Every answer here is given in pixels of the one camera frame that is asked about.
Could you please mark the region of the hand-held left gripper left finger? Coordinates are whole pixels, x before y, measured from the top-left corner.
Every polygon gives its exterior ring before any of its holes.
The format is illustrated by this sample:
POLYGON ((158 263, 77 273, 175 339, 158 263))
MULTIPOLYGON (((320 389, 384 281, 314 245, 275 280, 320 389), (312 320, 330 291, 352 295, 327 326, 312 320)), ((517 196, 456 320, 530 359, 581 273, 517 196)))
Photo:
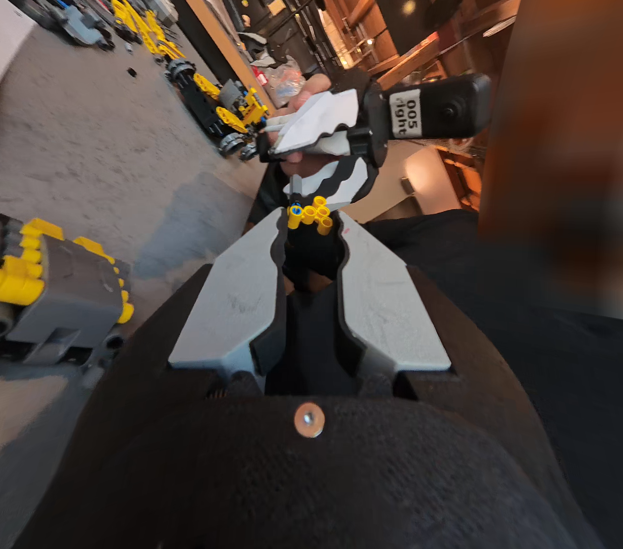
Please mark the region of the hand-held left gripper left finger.
POLYGON ((286 346, 287 212, 278 208, 215 260, 169 364, 268 374, 286 346))

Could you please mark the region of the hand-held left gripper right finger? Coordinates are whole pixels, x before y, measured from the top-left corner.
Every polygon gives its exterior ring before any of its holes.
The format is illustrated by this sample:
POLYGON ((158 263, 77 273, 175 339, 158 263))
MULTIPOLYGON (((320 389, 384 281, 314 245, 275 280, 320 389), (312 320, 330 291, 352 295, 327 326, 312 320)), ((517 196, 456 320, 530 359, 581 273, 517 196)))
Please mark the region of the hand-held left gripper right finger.
POLYGON ((338 357, 351 374, 441 373, 450 358, 405 262, 337 211, 338 357))

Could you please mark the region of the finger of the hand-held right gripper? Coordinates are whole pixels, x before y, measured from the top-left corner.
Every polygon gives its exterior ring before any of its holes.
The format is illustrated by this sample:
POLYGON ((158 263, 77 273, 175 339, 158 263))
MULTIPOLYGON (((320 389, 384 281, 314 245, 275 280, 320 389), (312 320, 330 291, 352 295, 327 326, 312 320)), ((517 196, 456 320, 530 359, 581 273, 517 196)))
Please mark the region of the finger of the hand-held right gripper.
MULTIPOLYGON (((363 157, 342 157, 323 166, 315 174, 303 179, 305 206, 314 196, 326 199, 329 210, 338 210, 354 202, 359 192, 369 181, 368 163, 363 157)), ((288 197, 289 184, 283 188, 288 197)))
POLYGON ((279 130, 276 142, 269 148, 269 155, 304 151, 336 131, 353 128, 359 110, 358 93, 354 88, 339 93, 315 94, 290 115, 279 130))

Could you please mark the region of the yellow three-hole connector brick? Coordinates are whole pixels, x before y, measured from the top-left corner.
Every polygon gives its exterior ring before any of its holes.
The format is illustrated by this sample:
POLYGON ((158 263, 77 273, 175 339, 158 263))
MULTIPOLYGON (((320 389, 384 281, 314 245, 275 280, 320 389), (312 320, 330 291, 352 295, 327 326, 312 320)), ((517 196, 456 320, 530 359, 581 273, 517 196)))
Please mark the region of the yellow three-hole connector brick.
POLYGON ((301 223, 305 226, 315 225, 317 233, 327 236, 333 228, 333 220, 330 210, 326 205, 326 199, 321 195, 314 196, 310 205, 306 205, 302 211, 301 223))

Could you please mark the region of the yellow grey brick assembly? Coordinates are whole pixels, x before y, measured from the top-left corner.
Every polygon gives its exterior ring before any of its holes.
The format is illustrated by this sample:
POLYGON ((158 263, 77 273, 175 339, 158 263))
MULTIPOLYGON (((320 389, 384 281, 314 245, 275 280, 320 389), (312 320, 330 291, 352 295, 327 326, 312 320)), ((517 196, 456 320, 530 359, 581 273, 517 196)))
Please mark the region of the yellow grey brick assembly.
POLYGON ((41 218, 1 214, 1 359, 106 367, 134 315, 129 266, 41 218))

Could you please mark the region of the person's right forearm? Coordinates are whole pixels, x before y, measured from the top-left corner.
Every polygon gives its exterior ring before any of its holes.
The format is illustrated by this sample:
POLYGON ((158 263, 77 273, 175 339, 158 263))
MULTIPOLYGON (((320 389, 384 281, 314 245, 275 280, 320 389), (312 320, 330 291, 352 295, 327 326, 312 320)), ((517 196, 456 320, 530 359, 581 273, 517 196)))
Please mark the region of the person's right forearm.
MULTIPOLYGON (((289 185, 292 175, 312 176, 332 160, 330 156, 312 155, 304 159, 301 154, 294 154, 292 159, 269 163, 247 219, 245 232, 276 208, 286 206, 284 187, 289 185)), ((312 226, 300 226, 289 231, 283 266, 287 293, 294 290, 316 293, 327 288, 336 278, 344 253, 335 234, 320 235, 312 226)))

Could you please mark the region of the grey desk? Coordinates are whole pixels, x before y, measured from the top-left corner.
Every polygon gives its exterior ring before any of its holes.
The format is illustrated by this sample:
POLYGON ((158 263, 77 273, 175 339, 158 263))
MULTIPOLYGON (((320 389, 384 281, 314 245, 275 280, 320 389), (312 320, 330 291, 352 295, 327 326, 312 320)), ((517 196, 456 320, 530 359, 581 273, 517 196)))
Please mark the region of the grey desk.
POLYGON ((264 169, 222 158, 144 47, 70 45, 36 26, 1 82, 1 212, 43 218, 131 266, 128 342, 97 376, 1 358, 1 547, 11 548, 77 422, 112 414, 156 351, 138 332, 243 231, 264 169))

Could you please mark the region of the person's right hand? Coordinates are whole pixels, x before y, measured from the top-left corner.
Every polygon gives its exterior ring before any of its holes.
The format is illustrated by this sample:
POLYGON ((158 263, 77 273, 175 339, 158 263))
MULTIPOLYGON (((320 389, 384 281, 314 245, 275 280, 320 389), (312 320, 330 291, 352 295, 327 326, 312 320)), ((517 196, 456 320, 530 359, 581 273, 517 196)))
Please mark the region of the person's right hand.
POLYGON ((303 85, 300 92, 290 99, 288 105, 277 109, 273 118, 290 115, 297 112, 314 95, 327 92, 331 89, 331 79, 324 74, 315 74, 303 85))

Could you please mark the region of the partly built brick vehicle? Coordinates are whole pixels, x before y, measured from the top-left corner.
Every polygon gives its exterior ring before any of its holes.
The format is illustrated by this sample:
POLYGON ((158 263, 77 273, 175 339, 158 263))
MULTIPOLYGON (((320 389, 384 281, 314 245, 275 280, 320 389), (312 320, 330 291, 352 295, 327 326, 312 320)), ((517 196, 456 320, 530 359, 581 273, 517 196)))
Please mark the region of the partly built brick vehicle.
POLYGON ((220 155, 237 156, 242 162, 256 157, 257 138, 267 124, 268 115, 268 107, 257 91, 246 90, 233 80, 217 86, 185 58, 166 56, 166 61, 167 80, 220 155))

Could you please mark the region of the person's body in black clothing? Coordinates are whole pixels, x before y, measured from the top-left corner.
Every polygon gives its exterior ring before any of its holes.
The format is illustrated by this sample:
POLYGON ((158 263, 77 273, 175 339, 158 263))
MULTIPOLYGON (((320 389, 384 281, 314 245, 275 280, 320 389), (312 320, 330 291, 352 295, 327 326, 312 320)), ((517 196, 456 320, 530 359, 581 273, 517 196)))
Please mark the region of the person's body in black clothing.
POLYGON ((538 412, 585 519, 622 547, 622 320, 555 308, 528 257, 449 210, 363 227, 493 342, 538 412))

